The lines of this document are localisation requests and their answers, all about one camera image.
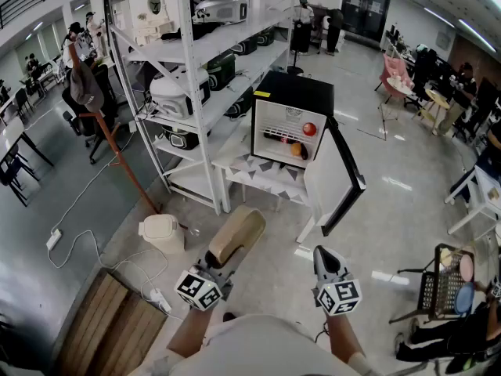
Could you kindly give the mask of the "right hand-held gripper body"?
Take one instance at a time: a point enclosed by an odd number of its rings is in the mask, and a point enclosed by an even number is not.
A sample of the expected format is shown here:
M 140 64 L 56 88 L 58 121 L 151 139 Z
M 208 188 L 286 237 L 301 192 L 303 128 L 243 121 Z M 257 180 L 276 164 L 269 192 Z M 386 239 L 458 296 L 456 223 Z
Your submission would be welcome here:
M 321 308 L 327 316 L 339 316 L 353 312 L 362 301 L 362 290 L 359 280 L 351 273 L 341 276 L 318 275 L 315 288 L 312 290 L 317 308 Z

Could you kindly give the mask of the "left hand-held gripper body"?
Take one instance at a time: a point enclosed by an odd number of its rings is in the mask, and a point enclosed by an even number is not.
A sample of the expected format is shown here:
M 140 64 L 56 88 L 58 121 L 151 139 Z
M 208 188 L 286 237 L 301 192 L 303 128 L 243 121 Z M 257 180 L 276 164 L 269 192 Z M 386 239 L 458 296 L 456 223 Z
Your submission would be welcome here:
M 175 292 L 192 308 L 207 311 L 226 301 L 233 284 L 226 284 L 221 269 L 208 269 L 205 255 L 199 255 L 194 264 L 184 270 L 175 284 Z

